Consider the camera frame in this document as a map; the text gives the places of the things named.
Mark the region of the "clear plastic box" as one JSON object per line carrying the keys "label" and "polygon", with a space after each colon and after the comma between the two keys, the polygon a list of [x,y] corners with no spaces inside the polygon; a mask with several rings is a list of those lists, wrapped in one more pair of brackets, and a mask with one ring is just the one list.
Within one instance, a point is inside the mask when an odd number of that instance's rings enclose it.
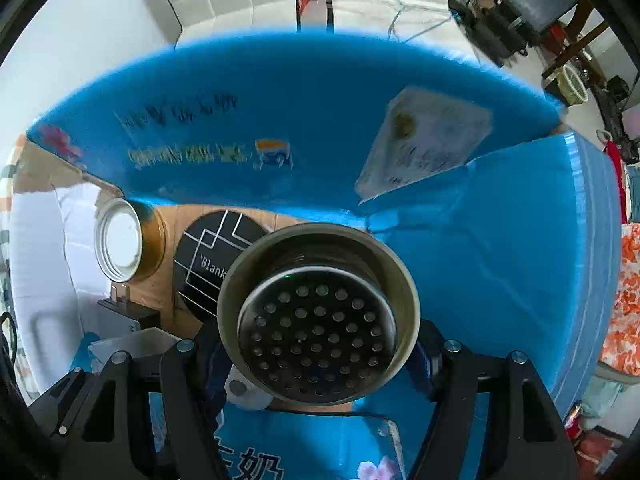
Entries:
{"label": "clear plastic box", "polygon": [[125,336],[101,339],[88,347],[90,356],[104,365],[117,351],[125,351],[134,359],[163,354],[179,341],[175,335],[157,327],[138,330]]}

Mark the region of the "blue striped tablecloth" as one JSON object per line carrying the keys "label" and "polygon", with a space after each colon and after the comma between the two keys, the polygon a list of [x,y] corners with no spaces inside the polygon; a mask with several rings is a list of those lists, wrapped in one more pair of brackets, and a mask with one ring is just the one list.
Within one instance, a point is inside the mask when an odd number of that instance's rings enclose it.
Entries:
{"label": "blue striped tablecloth", "polygon": [[620,273],[622,211],[612,160],[578,133],[562,135],[575,188],[577,311],[568,353],[550,390],[562,417],[587,388],[608,331]]}

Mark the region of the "orange floral cloth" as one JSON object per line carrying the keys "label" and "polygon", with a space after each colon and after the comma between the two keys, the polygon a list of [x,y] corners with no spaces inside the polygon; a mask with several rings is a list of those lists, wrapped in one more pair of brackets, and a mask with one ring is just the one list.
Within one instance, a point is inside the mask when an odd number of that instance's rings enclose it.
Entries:
{"label": "orange floral cloth", "polygon": [[622,225],[622,263],[614,306],[600,361],[631,377],[639,376],[639,225]]}

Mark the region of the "black round ME compact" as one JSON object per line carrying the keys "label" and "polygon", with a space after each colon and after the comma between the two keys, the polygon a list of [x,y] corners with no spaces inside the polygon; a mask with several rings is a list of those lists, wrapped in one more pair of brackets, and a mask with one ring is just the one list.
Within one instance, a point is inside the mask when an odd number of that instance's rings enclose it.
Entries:
{"label": "black round ME compact", "polygon": [[232,263],[267,231],[229,209],[194,220],[180,236],[172,280],[177,300],[202,323],[216,318],[218,297]]}

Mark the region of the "black power adapter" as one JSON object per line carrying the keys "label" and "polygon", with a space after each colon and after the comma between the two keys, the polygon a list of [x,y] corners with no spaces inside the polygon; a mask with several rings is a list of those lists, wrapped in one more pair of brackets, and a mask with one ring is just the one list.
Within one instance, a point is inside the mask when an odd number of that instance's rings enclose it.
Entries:
{"label": "black power adapter", "polygon": [[132,301],[127,287],[119,295],[118,288],[113,285],[111,295],[98,301],[96,317],[101,338],[120,337],[147,328],[160,328],[160,312]]}

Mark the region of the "black weight bench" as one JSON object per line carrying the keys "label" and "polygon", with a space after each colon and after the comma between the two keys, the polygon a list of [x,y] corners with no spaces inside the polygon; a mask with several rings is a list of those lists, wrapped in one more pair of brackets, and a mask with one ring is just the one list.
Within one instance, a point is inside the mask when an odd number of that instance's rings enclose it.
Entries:
{"label": "black weight bench", "polygon": [[468,0],[468,37],[492,62],[501,66],[514,54],[526,56],[542,35],[577,0]]}

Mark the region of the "white earbuds case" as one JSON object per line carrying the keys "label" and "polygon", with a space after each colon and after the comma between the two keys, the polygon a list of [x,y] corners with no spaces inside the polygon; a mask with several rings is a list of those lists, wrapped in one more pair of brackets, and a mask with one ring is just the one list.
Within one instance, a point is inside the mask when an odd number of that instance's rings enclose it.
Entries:
{"label": "white earbuds case", "polygon": [[247,411],[263,411],[273,401],[273,396],[246,378],[232,365],[224,383],[227,401]]}

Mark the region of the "blue milk carton box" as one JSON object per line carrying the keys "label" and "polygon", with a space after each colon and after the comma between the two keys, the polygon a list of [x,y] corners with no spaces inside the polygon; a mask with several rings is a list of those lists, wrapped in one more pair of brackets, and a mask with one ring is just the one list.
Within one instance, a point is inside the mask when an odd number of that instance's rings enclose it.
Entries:
{"label": "blue milk carton box", "polygon": [[[36,400],[72,370],[102,372],[88,347],[108,339],[96,307],[113,285],[179,340],[217,326],[177,300],[172,260],[194,220],[224,209],[267,234],[301,223],[370,234],[411,274],[421,322],[483,356],[524,352],[550,394],[577,311],[565,133],[558,102],[501,70],[370,36],[222,36],[90,82],[29,126],[14,178],[12,298]],[[96,261],[111,198],[165,222],[163,261],[140,282],[114,283]],[[226,400],[214,433],[226,479],[411,479],[433,413],[412,352],[352,402]],[[2,438],[26,477],[51,478],[29,408],[2,402]]]}

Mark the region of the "grey perforated round tin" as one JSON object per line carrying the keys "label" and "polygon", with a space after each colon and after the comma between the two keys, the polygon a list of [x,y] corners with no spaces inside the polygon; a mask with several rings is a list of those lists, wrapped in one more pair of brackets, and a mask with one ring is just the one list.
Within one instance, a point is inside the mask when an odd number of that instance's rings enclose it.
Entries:
{"label": "grey perforated round tin", "polygon": [[239,372],[270,396],[340,405],[375,392],[419,337],[413,278],[370,234],[329,223],[274,231],[222,283],[217,326]]}

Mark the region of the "green waste bin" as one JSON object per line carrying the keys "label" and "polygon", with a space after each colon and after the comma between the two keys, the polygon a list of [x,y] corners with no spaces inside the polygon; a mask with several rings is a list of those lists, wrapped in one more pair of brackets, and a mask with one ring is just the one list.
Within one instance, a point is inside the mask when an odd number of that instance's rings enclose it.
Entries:
{"label": "green waste bin", "polygon": [[553,72],[544,83],[544,91],[565,107],[586,104],[589,100],[582,77],[570,64],[565,64]]}

